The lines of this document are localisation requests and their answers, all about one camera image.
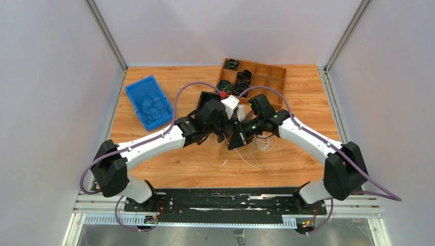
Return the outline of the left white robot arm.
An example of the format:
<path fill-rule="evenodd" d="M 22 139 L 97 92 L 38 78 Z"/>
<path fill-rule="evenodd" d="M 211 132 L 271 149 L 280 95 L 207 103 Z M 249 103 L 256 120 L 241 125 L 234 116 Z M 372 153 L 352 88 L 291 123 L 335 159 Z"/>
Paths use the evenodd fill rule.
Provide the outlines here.
<path fill-rule="evenodd" d="M 129 171 L 162 153 L 191 144 L 201 145 L 211 134 L 223 135 L 239 104 L 234 96 L 212 99 L 200 110 L 175 120 L 161 131 L 130 142 L 115 144 L 112 140 L 105 141 L 91 167 L 102 195 L 125 196 L 137 202 L 143 211 L 153 211 L 157 205 L 154 188 L 148 181 L 130 175 Z"/>

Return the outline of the black cable spool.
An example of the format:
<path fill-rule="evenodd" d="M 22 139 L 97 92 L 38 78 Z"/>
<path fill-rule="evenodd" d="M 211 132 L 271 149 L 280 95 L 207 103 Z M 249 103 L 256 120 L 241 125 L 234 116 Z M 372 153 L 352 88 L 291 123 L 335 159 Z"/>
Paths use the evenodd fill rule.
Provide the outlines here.
<path fill-rule="evenodd" d="M 226 143 L 230 142 L 230 139 L 234 133 L 234 127 L 236 122 L 238 122 L 238 119 L 236 117 L 229 119 L 224 132 L 222 133 L 222 135 L 218 137 L 218 142 L 223 142 L 223 141 L 225 141 Z"/>

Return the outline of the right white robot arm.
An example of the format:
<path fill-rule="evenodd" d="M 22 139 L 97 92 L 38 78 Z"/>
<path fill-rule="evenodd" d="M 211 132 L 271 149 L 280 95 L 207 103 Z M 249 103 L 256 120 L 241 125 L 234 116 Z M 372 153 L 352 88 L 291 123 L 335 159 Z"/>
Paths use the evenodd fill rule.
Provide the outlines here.
<path fill-rule="evenodd" d="M 297 212 L 305 214 L 315 202 L 328 198 L 343 201 L 367 181 L 368 172 L 356 143 L 342 144 L 321 135 L 287 110 L 276 111 L 264 94 L 248 101 L 255 115 L 250 120 L 242 117 L 244 107 L 234 96 L 228 96 L 221 102 L 228 117 L 234 113 L 238 115 L 230 130 L 230 150 L 249 144 L 256 135 L 270 132 L 298 145 L 324 165 L 322 179 L 309 181 L 293 193 L 293 207 Z"/>

